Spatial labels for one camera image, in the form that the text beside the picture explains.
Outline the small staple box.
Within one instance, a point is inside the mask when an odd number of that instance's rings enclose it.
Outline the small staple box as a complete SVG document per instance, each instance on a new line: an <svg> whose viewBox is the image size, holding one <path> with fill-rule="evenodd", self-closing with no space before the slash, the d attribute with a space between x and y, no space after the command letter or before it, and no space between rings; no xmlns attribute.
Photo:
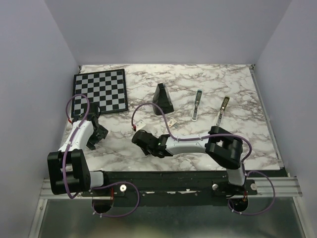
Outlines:
<svg viewBox="0 0 317 238"><path fill-rule="evenodd" d="M167 122L167 125L168 125L168 127L172 127L172 126L174 126L176 123L177 123L177 120L176 120L176 119L170 119L170 120Z"/></svg>

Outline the black wedge stand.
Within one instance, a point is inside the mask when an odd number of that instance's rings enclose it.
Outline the black wedge stand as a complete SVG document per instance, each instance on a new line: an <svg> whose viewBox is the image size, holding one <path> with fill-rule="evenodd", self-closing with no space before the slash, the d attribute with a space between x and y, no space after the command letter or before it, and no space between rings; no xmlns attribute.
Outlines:
<svg viewBox="0 0 317 238"><path fill-rule="evenodd" d="M165 83L159 83L153 96L153 103L158 105L164 114L174 112L168 88Z"/></svg>

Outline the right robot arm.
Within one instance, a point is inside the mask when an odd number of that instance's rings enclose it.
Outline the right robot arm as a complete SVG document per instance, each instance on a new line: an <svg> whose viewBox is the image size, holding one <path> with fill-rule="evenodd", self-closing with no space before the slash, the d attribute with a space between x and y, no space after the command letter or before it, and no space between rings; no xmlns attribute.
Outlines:
<svg viewBox="0 0 317 238"><path fill-rule="evenodd" d="M242 138L212 126L210 131L196 137L173 137L169 134L156 138L145 130L135 132L132 143L139 146L145 155L155 157L172 157L185 153L203 153L209 155L228 174L228 189L239 194L246 188L244 170L241 163L243 152Z"/></svg>

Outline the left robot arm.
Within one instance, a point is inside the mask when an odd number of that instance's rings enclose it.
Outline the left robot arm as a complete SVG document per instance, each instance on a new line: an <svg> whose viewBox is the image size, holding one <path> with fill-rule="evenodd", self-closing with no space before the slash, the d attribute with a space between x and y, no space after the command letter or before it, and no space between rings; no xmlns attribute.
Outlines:
<svg viewBox="0 0 317 238"><path fill-rule="evenodd" d="M66 142L47 157L51 190L54 195L81 193L91 188L99 196L109 192L110 184L101 171L90 171L84 150L95 150L95 145L105 139L108 130L99 124L101 110L91 103L87 117L73 118L72 131Z"/></svg>

